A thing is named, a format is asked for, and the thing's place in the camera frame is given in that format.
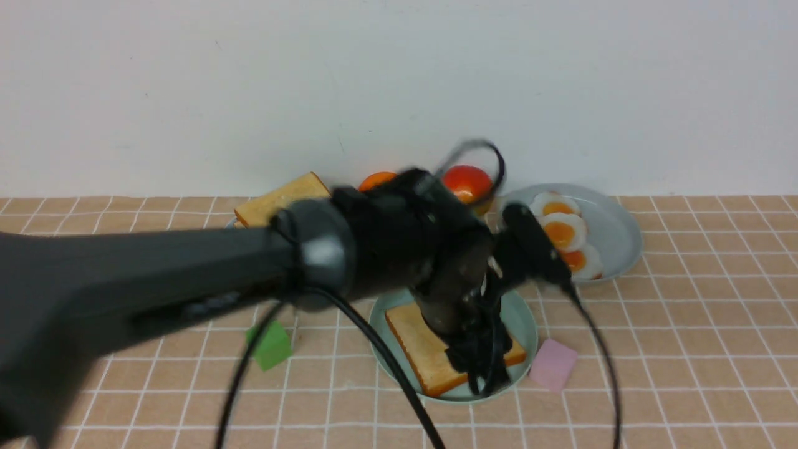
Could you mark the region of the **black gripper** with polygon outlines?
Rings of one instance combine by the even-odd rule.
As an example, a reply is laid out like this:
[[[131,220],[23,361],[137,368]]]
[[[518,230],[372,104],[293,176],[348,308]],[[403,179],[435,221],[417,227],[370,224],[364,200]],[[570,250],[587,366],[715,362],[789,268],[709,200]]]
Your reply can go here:
[[[354,301],[407,288],[425,323],[448,336],[451,366],[475,396],[510,382],[506,327],[496,274],[486,276],[494,240],[476,214],[429,171],[411,168],[371,190],[336,187],[330,197],[353,236],[354,274],[344,298]]]

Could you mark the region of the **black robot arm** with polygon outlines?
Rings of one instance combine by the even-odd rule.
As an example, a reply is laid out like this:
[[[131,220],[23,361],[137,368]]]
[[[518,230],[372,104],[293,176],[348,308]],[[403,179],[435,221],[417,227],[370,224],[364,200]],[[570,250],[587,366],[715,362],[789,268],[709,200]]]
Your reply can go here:
[[[106,355],[263,299],[317,312],[444,275],[470,291],[494,241],[423,170],[293,201],[253,228],[2,233],[2,442],[48,447]]]

